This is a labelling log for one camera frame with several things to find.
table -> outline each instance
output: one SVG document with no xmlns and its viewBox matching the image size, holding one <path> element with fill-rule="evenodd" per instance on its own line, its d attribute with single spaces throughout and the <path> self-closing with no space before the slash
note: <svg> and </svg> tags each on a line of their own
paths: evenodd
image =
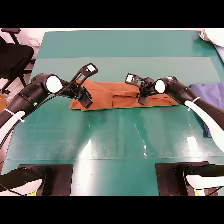
<svg viewBox="0 0 224 224">
<path fill-rule="evenodd" d="M 151 30 L 46 33 L 32 76 L 70 80 L 88 62 L 99 68 L 93 81 L 123 81 L 127 72 L 175 73 L 185 84 L 224 80 L 218 53 L 198 32 Z M 22 163 L 73 163 L 72 195 L 158 195 L 157 162 L 224 164 L 186 107 L 81 112 L 69 102 L 58 97 L 16 127 L 3 173 Z"/>
</svg>

yellow label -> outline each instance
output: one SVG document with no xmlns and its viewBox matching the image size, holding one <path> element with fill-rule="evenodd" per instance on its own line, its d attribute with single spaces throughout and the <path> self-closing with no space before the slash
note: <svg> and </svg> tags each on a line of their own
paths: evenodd
<svg viewBox="0 0 224 224">
<path fill-rule="evenodd" d="M 27 196 L 37 196 L 37 191 L 27 194 Z"/>
<path fill-rule="evenodd" d="M 194 189 L 195 196 L 205 196 L 204 189 Z"/>
</svg>

chair seat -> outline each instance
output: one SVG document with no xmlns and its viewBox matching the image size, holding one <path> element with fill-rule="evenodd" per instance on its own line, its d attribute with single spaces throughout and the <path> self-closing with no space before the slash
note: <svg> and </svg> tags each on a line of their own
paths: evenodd
<svg viewBox="0 0 224 224">
<path fill-rule="evenodd" d="M 22 75 L 34 54 L 32 47 L 7 43 L 0 46 L 0 78 Z"/>
</svg>

white wall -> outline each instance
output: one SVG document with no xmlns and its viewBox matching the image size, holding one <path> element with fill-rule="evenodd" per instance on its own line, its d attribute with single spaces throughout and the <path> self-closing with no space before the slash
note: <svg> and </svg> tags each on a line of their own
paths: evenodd
<svg viewBox="0 0 224 224">
<path fill-rule="evenodd" d="M 36 58 L 40 45 L 42 43 L 45 32 L 52 31 L 74 31 L 74 30 L 111 30 L 109 28 L 21 28 L 21 32 L 16 35 L 18 41 L 21 44 L 29 45 L 34 48 L 34 57 Z M 145 28 L 144 30 L 201 30 L 201 28 Z M 0 32 L 2 36 L 8 43 L 13 43 L 12 38 L 8 33 Z"/>
</svg>

wooden floor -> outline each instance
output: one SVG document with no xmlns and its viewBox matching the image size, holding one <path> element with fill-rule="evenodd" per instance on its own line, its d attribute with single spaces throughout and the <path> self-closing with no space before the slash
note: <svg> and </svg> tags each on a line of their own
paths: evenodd
<svg viewBox="0 0 224 224">
<path fill-rule="evenodd" d="M 27 66 L 27 69 L 32 69 L 33 65 L 30 64 Z M 26 74 L 24 76 L 25 82 L 28 83 L 29 79 L 30 79 L 31 74 Z M 8 80 L 6 79 L 0 79 L 0 89 L 4 86 L 4 84 L 7 82 Z M 10 91 L 9 95 L 5 95 L 7 97 L 7 101 L 10 102 L 13 97 L 19 93 L 22 89 L 23 89 L 23 85 L 20 82 L 20 79 L 17 78 L 7 89 Z M 2 171 L 2 167 L 4 165 L 4 160 L 5 157 L 7 155 L 7 150 L 8 150 L 8 146 L 9 146 L 9 142 L 11 139 L 12 133 L 9 135 L 8 139 L 6 140 L 5 144 L 3 145 L 3 147 L 0 149 L 0 173 Z"/>
</svg>

